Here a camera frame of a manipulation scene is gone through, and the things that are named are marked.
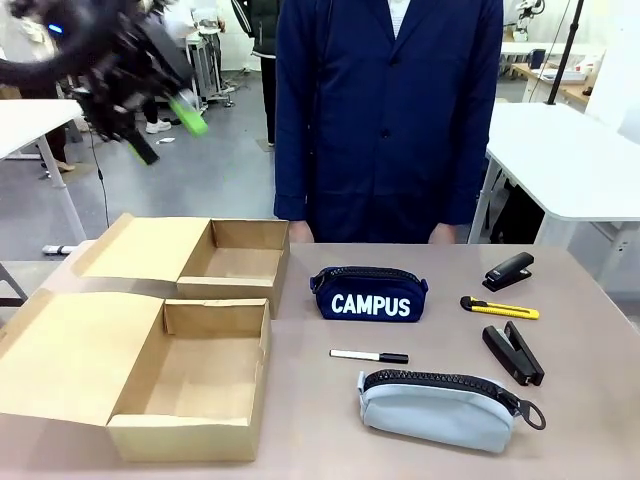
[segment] white lettering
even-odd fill
[[[356,303],[358,305],[358,313],[367,313],[371,315],[371,295],[367,295],[366,297],[358,295]]]
[[[347,295],[347,301],[344,302],[344,310],[342,313],[356,313],[356,304],[353,301],[353,295]]]
[[[408,317],[410,313],[411,313],[411,310],[409,310],[409,300],[406,298],[401,299],[400,300],[400,316]]]
[[[342,313],[342,307],[338,306],[338,300],[339,301],[344,300],[344,297],[342,295],[340,295],[339,293],[336,294],[335,297],[333,297],[333,301],[331,302],[331,308],[336,313]]]
[[[377,315],[378,310],[380,310],[382,307],[384,307],[384,297],[375,295],[373,297],[373,314]]]
[[[387,315],[389,315],[390,317],[395,317],[398,313],[398,299],[387,297],[387,304],[384,306],[384,311],[387,312]]]

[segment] pencil case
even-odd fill
[[[310,283],[330,320],[417,322],[429,291],[426,280],[395,268],[328,267]]]
[[[498,383],[469,375],[360,372],[358,391],[365,425],[459,447],[502,452],[518,416],[536,430],[546,427],[533,403]],[[531,421],[531,410],[537,413],[538,424]]]

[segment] gray pencil case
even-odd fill
[[[533,403],[469,375],[360,372],[358,391],[365,425],[449,445],[500,453],[509,443],[514,418],[522,416],[536,430],[546,426]],[[531,410],[539,424],[529,418]]]

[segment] black pole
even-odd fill
[[[562,82],[562,74],[564,73],[565,68],[567,68],[567,61],[569,60],[569,55],[571,54],[571,47],[573,46],[573,40],[576,38],[576,32],[578,31],[578,22],[580,21],[580,15],[582,14],[582,5],[584,4],[584,0],[578,0],[578,5],[576,6],[576,14],[573,17],[573,23],[569,27],[569,36],[567,37],[567,45],[564,48],[564,52],[562,53],[562,60],[560,60],[560,66],[558,67],[558,73],[556,74],[556,79],[553,82],[553,87],[551,87],[551,93],[549,94],[549,100],[547,100],[547,105],[554,105],[556,101],[556,95],[558,94],[558,90],[560,89],[560,82]]]

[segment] person in navy coat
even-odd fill
[[[292,241],[455,242],[480,189],[502,3],[284,0],[275,215]]]

